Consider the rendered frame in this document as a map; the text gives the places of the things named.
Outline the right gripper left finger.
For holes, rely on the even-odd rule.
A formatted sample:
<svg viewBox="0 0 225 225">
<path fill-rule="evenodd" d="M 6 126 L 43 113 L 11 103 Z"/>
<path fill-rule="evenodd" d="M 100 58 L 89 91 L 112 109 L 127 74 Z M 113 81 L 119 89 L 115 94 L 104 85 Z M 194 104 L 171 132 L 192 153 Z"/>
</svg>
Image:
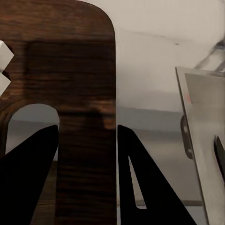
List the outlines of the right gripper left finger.
<svg viewBox="0 0 225 225">
<path fill-rule="evenodd" d="M 30 225 L 58 143 L 45 127 L 0 158 L 0 225 Z"/>
</svg>

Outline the cutting board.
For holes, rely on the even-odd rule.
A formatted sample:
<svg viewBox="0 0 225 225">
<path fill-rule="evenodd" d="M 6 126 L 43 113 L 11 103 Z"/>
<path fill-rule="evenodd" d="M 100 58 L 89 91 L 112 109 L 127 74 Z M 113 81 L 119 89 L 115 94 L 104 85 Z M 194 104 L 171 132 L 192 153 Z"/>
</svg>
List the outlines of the cutting board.
<svg viewBox="0 0 225 225">
<path fill-rule="evenodd" d="M 54 225 L 117 225 L 116 40 L 108 14 L 79 0 L 0 0 L 0 158 L 20 108 L 60 119 Z"/>
</svg>

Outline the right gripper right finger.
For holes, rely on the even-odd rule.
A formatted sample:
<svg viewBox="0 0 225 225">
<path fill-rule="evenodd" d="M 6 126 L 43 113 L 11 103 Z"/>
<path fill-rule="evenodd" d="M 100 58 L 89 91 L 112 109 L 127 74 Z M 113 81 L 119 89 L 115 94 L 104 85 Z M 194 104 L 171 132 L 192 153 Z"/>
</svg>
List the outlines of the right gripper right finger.
<svg viewBox="0 0 225 225">
<path fill-rule="evenodd" d="M 135 132 L 118 125 L 121 225 L 196 225 Z M 136 207 L 130 156 L 147 209 Z"/>
</svg>

